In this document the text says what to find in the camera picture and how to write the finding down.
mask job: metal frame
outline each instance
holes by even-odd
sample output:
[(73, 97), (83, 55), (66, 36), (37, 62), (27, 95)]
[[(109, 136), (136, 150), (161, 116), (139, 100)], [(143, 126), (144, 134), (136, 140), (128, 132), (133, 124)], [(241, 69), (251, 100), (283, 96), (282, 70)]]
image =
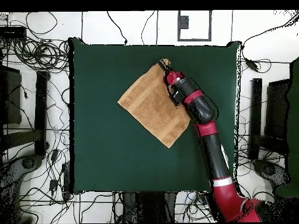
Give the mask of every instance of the metal frame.
[(178, 10), (178, 41), (212, 41), (212, 11), (209, 12), (208, 38), (180, 38), (180, 30), (189, 28), (189, 17), (181, 16)]

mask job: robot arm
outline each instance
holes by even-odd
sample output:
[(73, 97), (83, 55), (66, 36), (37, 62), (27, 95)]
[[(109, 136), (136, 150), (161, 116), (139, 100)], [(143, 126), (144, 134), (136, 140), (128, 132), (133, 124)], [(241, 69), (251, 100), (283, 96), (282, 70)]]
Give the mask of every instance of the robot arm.
[(204, 94), (183, 73), (169, 70), (161, 63), (160, 66), (165, 70), (165, 84), (174, 91), (170, 93), (171, 100), (176, 106), (183, 104), (194, 123), (213, 199), (225, 221), (267, 221), (267, 205), (260, 200), (240, 197), (235, 189), (221, 149), (214, 122), (214, 110), (205, 100)]

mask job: brown cloth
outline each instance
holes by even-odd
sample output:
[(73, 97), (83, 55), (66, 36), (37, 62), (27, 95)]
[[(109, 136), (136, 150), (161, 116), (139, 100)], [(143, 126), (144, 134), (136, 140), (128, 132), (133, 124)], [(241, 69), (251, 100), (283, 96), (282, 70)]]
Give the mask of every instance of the brown cloth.
[(170, 148), (188, 127), (190, 117), (183, 105), (177, 108), (173, 105), (163, 82), (164, 75), (162, 68), (155, 64), (130, 86), (118, 104)]

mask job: black stand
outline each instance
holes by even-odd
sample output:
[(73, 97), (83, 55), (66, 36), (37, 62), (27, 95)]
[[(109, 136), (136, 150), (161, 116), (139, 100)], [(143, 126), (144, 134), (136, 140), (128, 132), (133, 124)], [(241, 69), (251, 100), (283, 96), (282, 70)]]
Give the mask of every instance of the black stand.
[[(277, 92), (278, 95), (284, 96), (283, 92)], [(260, 134), (261, 122), (261, 109), (262, 109), (262, 79), (252, 79), (252, 93), (251, 93), (251, 116), (249, 124), (249, 145), (248, 145), (248, 159), (256, 160), (259, 158), (259, 148), (264, 147), (270, 151), (279, 153), (286, 156), (288, 154), (288, 145), (285, 139), (278, 139), (273, 135)], [(265, 130), (269, 129), (269, 124), (266, 123)]]

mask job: green table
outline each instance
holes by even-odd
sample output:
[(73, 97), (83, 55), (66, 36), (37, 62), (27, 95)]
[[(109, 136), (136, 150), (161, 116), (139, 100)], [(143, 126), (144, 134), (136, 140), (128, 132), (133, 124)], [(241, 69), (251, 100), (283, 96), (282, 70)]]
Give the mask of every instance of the green table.
[(190, 124), (168, 149), (117, 104), (158, 60), (191, 76), (213, 99), (221, 142), (234, 163), (238, 43), (229, 47), (74, 44), (74, 191), (208, 190)]

